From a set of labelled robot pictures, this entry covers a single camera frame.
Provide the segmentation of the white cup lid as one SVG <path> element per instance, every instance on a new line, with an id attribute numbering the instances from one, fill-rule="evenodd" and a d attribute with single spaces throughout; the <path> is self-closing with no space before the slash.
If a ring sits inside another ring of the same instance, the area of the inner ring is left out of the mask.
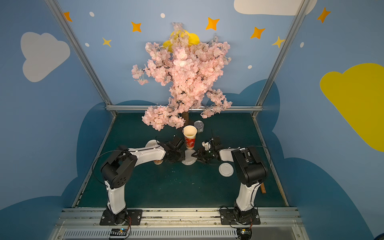
<path id="1" fill-rule="evenodd" d="M 229 163 L 222 163 L 219 166 L 219 173 L 223 177 L 231 177 L 234 174 L 234 168 Z"/>
<path id="2" fill-rule="evenodd" d="M 147 142 L 145 148 L 155 149 L 160 147 L 159 142 L 157 140 L 150 140 Z"/>

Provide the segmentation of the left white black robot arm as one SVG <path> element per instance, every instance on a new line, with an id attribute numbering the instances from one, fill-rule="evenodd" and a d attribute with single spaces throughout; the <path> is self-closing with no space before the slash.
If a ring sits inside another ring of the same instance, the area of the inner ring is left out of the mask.
<path id="1" fill-rule="evenodd" d="M 131 178 L 135 167 L 154 161 L 182 161 L 185 153 L 182 147 L 185 141 L 174 136 L 171 141 L 150 140 L 143 148 L 119 146 L 101 166 L 101 183 L 107 189 L 107 213 L 123 220 L 126 213 L 125 185 Z"/>

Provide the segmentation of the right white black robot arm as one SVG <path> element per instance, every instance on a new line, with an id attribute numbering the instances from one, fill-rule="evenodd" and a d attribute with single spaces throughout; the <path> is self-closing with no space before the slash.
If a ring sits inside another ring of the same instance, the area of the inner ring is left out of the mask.
<path id="1" fill-rule="evenodd" d="M 250 146 L 225 149 L 220 138 L 214 137 L 208 142 L 203 142 L 202 147 L 191 154 L 192 157 L 205 164 L 210 163 L 213 159 L 233 163 L 236 175 L 241 182 L 239 195 L 234 205 L 234 215 L 237 221 L 240 221 L 241 218 L 252 219 L 258 216 L 255 197 L 269 173 L 269 169 L 259 154 L 259 149 L 264 148 L 264 146 Z"/>

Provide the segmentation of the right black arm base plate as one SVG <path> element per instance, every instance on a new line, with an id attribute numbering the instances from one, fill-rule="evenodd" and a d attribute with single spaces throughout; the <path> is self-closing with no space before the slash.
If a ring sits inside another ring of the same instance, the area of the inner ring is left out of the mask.
<path id="1" fill-rule="evenodd" d="M 222 225 L 260 225 L 260 215 L 257 209 L 253 208 L 248 211 L 240 211 L 239 209 L 219 209 L 220 220 Z"/>

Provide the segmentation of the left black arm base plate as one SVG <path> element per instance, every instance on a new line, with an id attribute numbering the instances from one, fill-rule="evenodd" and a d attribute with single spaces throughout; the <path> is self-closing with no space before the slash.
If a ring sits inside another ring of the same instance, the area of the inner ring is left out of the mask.
<path id="1" fill-rule="evenodd" d="M 122 210 L 118 214 L 106 209 L 101 217 L 100 226 L 139 226 L 142 214 L 143 211 L 138 209 Z"/>

